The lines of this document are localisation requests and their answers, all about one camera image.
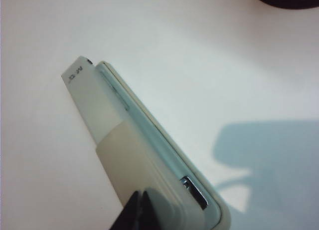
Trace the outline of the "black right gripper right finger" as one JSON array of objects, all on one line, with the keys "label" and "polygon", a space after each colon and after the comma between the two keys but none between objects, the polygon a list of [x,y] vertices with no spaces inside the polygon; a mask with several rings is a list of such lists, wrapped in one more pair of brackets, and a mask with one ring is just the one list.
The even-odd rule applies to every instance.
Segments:
[{"label": "black right gripper right finger", "polygon": [[155,188],[144,190],[150,199],[161,230],[189,230],[186,208],[181,198],[174,194],[166,196]]}]

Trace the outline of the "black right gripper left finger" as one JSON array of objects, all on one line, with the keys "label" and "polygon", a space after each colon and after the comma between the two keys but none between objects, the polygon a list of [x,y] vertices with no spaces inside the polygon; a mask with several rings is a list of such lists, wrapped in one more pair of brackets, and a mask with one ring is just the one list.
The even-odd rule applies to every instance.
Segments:
[{"label": "black right gripper left finger", "polygon": [[140,192],[135,191],[116,219],[117,230],[138,230],[140,217]]}]

